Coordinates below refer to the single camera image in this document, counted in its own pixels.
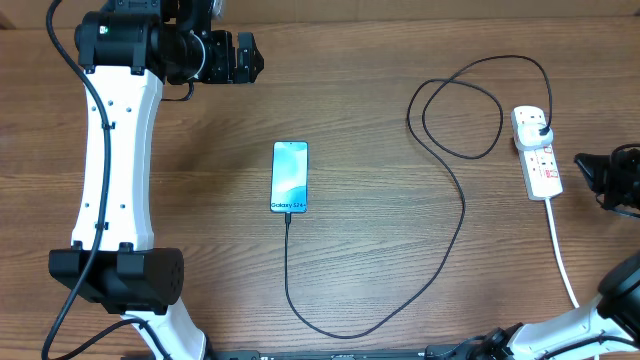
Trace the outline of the Galaxy S24+ smartphone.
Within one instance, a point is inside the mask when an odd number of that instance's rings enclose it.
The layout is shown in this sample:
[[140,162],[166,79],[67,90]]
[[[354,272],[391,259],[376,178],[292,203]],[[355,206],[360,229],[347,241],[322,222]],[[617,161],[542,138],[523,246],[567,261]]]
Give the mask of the Galaxy S24+ smartphone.
[[278,141],[273,146],[270,210],[305,213],[308,208],[309,146],[304,141]]

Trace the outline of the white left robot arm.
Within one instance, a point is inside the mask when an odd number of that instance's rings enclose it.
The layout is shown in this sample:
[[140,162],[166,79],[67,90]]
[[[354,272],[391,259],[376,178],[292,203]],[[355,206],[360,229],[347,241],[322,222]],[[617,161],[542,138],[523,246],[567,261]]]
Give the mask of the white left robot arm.
[[181,298],[184,258],[158,248],[150,216],[152,137],[166,85],[245,84],[264,60],[254,36],[212,26],[218,0],[109,1],[76,27],[68,64],[87,99],[81,206],[70,244],[49,254],[71,298],[133,326],[154,359],[211,359]]

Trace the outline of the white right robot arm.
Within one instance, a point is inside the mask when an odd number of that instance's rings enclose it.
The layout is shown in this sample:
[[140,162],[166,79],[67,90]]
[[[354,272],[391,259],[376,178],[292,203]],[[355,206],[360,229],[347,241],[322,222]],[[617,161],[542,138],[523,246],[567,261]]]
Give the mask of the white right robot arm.
[[[574,163],[602,209],[639,216],[639,146],[625,144],[609,155],[579,153]],[[614,267],[598,295],[545,322],[496,328],[443,348],[426,359],[586,359],[639,349],[639,255]]]

